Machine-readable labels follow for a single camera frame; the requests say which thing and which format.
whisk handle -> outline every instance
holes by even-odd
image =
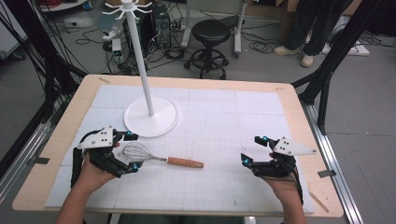
[[[204,168],[204,163],[200,161],[192,161],[186,160],[176,157],[168,157],[166,161],[168,164],[178,165],[178,166],[185,166],[185,167],[192,167],[192,168]]]

person's leg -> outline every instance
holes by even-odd
[[[312,30],[311,39],[303,48],[304,54],[309,56],[320,54],[326,44],[329,34],[332,32],[335,24],[352,0],[326,0],[319,2],[319,14]]]
[[[285,48],[297,49],[306,38],[306,35],[318,15],[319,0],[300,0],[297,4],[293,25],[285,41]]]

white stand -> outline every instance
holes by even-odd
[[[139,7],[148,7],[151,3],[145,6],[137,6],[136,3],[138,3],[138,0],[135,2],[132,2],[132,0],[121,0],[121,2],[122,6],[118,6],[117,10],[110,13],[104,12],[104,14],[113,14],[118,11],[122,11],[121,15],[116,18],[116,20],[119,20],[125,12],[128,12],[126,13],[126,19],[128,20],[132,43],[134,45],[134,55],[136,57],[137,67],[142,79],[143,90],[146,98],[146,101],[144,101],[143,98],[137,99],[127,107],[124,114],[124,122],[126,127],[133,133],[137,133],[143,137],[157,137],[168,133],[176,126],[178,113],[177,107],[173,102],[162,97],[151,98],[149,92],[149,84],[143,61],[142,49],[140,47],[134,11],[138,10],[143,13],[149,13],[151,11],[146,12],[141,10]]]

whisk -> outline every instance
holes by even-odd
[[[156,157],[149,152],[149,150],[143,146],[143,144],[138,142],[131,142],[127,144],[121,152],[122,157],[130,162],[134,161],[149,161],[149,160],[158,160],[158,161],[166,161],[168,164],[192,167],[192,168],[204,168],[204,164],[200,161],[192,161],[186,160],[176,157],[168,157],[161,158]]]

shoe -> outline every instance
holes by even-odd
[[[287,49],[284,46],[280,46],[274,49],[274,54],[276,55],[288,55],[288,54],[299,54],[299,53],[301,53],[300,49]]]
[[[310,67],[314,63],[314,56],[304,55],[303,59],[301,60],[300,64],[303,67]]]

